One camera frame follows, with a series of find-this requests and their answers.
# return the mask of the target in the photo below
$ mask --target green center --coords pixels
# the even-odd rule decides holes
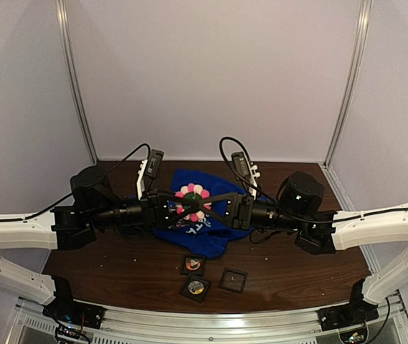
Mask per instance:
[[[198,193],[195,193],[195,192],[188,192],[186,195],[184,195],[184,198],[189,199],[191,201],[199,201],[199,200],[202,199],[201,195],[199,195]],[[187,209],[191,208],[191,206],[188,206],[188,205],[184,204],[183,208],[185,210],[187,210]]]

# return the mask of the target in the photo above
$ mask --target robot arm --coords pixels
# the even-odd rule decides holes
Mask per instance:
[[[358,218],[339,221],[355,216]],[[339,221],[333,223],[334,232],[329,234],[336,250],[362,244],[408,242],[408,204],[375,211],[340,211],[333,220]],[[319,310],[322,329],[342,328],[378,318],[377,305],[406,283],[408,283],[408,247],[381,271],[358,281],[352,289],[347,305]]]
[[[157,163],[151,163],[151,158],[142,162],[138,193],[134,197],[118,198],[111,190],[106,173],[92,166],[70,181],[75,199],[73,206],[58,206],[36,217],[0,215],[0,220],[23,219],[0,221],[0,249],[79,249],[96,240],[95,230],[104,232],[135,226],[167,230],[183,221],[186,215],[198,211],[233,229],[265,227],[296,233],[295,243],[311,254],[335,253],[362,244],[408,241],[408,204],[357,213],[318,212],[324,187],[305,173],[294,173],[288,179],[277,204],[255,199],[250,194],[229,193],[195,201],[177,198],[170,191],[145,190],[143,176],[157,177],[162,155],[161,152],[153,154]],[[205,206],[219,201],[227,203],[225,214],[216,214]],[[186,210],[177,214],[175,203],[183,204]],[[346,327],[375,319],[378,317],[377,304],[406,282],[408,249],[378,274],[357,282],[350,303],[320,310],[322,328]],[[75,318],[81,312],[81,304],[75,307],[66,280],[36,274],[2,257],[0,287],[44,305],[61,319]],[[91,312],[101,318],[100,313]]]

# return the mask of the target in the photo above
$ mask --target pink petal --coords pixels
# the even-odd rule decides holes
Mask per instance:
[[[202,185],[199,185],[199,184],[194,185],[194,193],[200,195],[202,190],[204,190]]]

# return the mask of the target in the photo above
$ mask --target round sticker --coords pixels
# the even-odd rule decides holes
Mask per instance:
[[[196,271],[201,267],[201,260],[195,258],[186,258],[186,268],[189,271]]]
[[[202,282],[192,281],[188,285],[188,290],[191,294],[198,295],[204,291],[205,287]]]

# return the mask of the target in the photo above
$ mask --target pink flower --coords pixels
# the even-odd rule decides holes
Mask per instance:
[[[207,199],[210,197],[208,190],[205,190],[202,185],[189,183],[188,185],[182,186],[180,191],[175,193],[176,197],[181,197],[185,199],[199,201],[201,199]],[[207,209],[210,209],[212,203],[205,203],[204,206]],[[185,211],[186,206],[181,205],[180,203],[176,204],[176,212],[181,214]],[[191,220],[193,222],[198,222],[198,220],[203,219],[205,214],[203,211],[198,211],[195,214],[188,214],[184,217],[185,220]]]

